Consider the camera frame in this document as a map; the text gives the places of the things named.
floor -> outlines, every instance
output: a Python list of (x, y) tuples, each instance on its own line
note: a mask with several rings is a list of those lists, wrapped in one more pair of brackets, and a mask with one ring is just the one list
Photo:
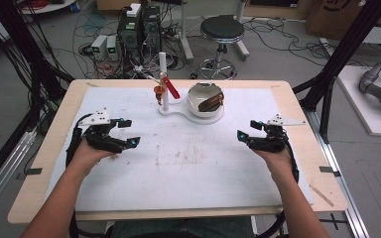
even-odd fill
[[(190, 37), (194, 61), (190, 63), (180, 61), (177, 68), (183, 68), (171, 70), (170, 78), (189, 78), (203, 59), (214, 56), (216, 44), (198, 37), (197, 29), (201, 20), (202, 18), (193, 18), (188, 23), (190, 28), (194, 27), (194, 30), (189, 33), (189, 36), (194, 36)], [(55, 49), (58, 61), (75, 78), (95, 78), (95, 74), (92, 72), (91, 60), (75, 56), (72, 51), (77, 54), (77, 49), (82, 44), (91, 43), (92, 36), (97, 29), (99, 34), (110, 34), (115, 31), (116, 21), (116, 13), (104, 13), (102, 15), (96, 10), (92, 1), (76, 14), (71, 13), (68, 9), (62, 9), (40, 15), (43, 30), (51, 46)], [(317, 44), (317, 37), (306, 34), (304, 22), (262, 20), (260, 23), (254, 24), (258, 26), (259, 31), (263, 32), (255, 34), (246, 29), (243, 42), (250, 52), (250, 57), (246, 61), (242, 61), (238, 51), (233, 47), (229, 48), (229, 53), (226, 55), (226, 58), (235, 63), (238, 68), (235, 80), (286, 80), (292, 86), (296, 86), (317, 75), (326, 63), (326, 59), (319, 57), (321, 53), (312, 55), (307, 50), (291, 53), (272, 49), (287, 50), (289, 44), (296, 39), (284, 35), (281, 29), (297, 37), (296, 46), (299, 48), (305, 48), (308, 44)], [(278, 27), (280, 31), (270, 32), (271, 27)], [(337, 41), (330, 41), (330, 43), (333, 46), (338, 44)], [(172, 43), (172, 45), (177, 49), (178, 56), (183, 59), (184, 54), (178, 45), (176, 43)], [(379, 46), (364, 44), (357, 50), (349, 64), (373, 65), (379, 59), (381, 59)], [(15, 74), (13, 67), (0, 52), (0, 148), (28, 110), (27, 93), (27, 89)], [(303, 93), (298, 95), (299, 98), (303, 98), (303, 96)], [(6, 217), (23, 183), (21, 179), (17, 178), (17, 175), (23, 172), (24, 165), (33, 156), (42, 140), (43, 136), (39, 136), (31, 152), (25, 157), (0, 194), (0, 237), (19, 236), (25, 228), (24, 224), (8, 223)], [(368, 235), (381, 237), (381, 137), (367, 134), (338, 83), (335, 84), (332, 97), (329, 140), (341, 167), (341, 172), (365, 223)], [(333, 215), (337, 220), (345, 220), (342, 213), (334, 213)], [(329, 213), (318, 216), (321, 219), (331, 219)], [(273, 218), (268, 216), (259, 217), (259, 230), (267, 228), (272, 220)], [(353, 237), (349, 227), (344, 223), (339, 223), (337, 229), (331, 223), (324, 223), (324, 226), (331, 237)], [(102, 232), (105, 224), (102, 222), (83, 222), (80, 227), (87, 231)]]

black metal pole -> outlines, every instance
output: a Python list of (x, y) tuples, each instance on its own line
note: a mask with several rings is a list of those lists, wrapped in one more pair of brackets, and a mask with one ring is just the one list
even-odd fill
[(298, 93), (309, 87), (311, 88), (306, 97), (301, 100), (302, 107), (308, 110), (315, 110), (320, 100), (324, 97), (319, 131), (327, 143), (327, 127), (333, 84), (357, 48), (375, 26), (380, 16), (381, 0), (368, 0), (324, 66), (322, 72), (317, 77), (293, 89), (295, 93)]

